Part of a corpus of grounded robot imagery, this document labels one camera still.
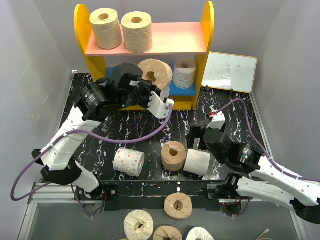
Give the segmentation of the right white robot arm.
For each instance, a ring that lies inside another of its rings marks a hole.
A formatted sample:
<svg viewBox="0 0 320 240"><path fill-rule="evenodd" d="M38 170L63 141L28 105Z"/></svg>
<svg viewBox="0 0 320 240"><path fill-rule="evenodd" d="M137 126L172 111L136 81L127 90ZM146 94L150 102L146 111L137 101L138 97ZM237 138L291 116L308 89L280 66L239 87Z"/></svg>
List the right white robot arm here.
<svg viewBox="0 0 320 240"><path fill-rule="evenodd" d="M222 185L209 193L216 198L257 198L293 211L301 219L320 223L320 186L283 170L249 144L234 143L218 128L192 126L186 135L191 149L199 139L200 150L208 150L215 159L233 171Z"/></svg>

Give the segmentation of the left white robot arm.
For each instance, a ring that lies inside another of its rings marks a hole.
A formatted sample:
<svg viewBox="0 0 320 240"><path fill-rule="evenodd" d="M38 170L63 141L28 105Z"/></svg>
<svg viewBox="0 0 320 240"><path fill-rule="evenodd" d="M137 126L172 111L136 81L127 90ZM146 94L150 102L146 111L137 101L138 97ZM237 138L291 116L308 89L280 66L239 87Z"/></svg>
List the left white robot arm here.
<svg viewBox="0 0 320 240"><path fill-rule="evenodd" d="M40 157L41 175L46 182L66 186L76 185L93 200L103 195L98 177L74 159L74 153L110 114L118 110L140 106L148 109L151 97L161 90L151 80L143 78L143 71L131 63L117 65L111 77L103 77L84 87L73 107L50 143L35 149L33 157Z"/></svg>

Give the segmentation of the white paper roll sheet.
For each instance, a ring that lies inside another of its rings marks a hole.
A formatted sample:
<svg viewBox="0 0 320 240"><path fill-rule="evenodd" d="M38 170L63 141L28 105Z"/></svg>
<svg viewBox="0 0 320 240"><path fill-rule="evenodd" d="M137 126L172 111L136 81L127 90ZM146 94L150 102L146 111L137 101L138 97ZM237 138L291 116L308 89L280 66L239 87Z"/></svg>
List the white paper roll sheet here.
<svg viewBox="0 0 320 240"><path fill-rule="evenodd" d="M160 99L162 102L165 102L165 99L168 98L170 95L170 87L167 86L165 87L164 89L161 90L161 93L160 93Z"/></svg>

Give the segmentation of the tan paper roll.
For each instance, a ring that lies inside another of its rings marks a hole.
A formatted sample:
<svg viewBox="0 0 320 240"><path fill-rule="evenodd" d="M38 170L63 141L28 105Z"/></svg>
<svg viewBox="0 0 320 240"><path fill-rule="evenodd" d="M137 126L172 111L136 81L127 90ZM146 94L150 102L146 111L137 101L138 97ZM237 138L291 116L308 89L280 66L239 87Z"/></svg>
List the tan paper roll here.
<svg viewBox="0 0 320 240"><path fill-rule="evenodd" d="M142 11L129 12L121 20L124 45L132 53L145 53L153 44L152 17Z"/></svg>
<svg viewBox="0 0 320 240"><path fill-rule="evenodd" d="M138 67L143 71L142 79L151 81L160 90L167 88L173 79L173 71L171 67L157 59L146 59L138 64Z"/></svg>
<svg viewBox="0 0 320 240"><path fill-rule="evenodd" d="M89 21L99 48L114 49L122 43L118 13L112 8L99 8L90 14Z"/></svg>

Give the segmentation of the white patterned paper roll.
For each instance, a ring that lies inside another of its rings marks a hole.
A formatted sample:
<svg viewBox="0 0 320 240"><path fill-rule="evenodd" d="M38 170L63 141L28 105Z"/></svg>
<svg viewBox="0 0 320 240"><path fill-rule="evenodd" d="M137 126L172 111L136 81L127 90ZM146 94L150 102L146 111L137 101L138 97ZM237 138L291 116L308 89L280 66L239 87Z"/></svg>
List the white patterned paper roll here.
<svg viewBox="0 0 320 240"><path fill-rule="evenodd" d="M144 152L121 147L115 154L113 169L128 176L138 177L142 172L144 162Z"/></svg>

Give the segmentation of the white dotted roll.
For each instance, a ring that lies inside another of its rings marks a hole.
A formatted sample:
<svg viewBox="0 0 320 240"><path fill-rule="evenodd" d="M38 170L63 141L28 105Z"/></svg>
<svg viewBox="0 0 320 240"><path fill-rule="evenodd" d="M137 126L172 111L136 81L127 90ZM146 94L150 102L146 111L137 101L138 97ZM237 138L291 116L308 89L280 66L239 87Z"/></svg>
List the white dotted roll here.
<svg viewBox="0 0 320 240"><path fill-rule="evenodd" d="M192 58L178 58L174 64L173 84L180 89L190 88L195 81L197 65Z"/></svg>

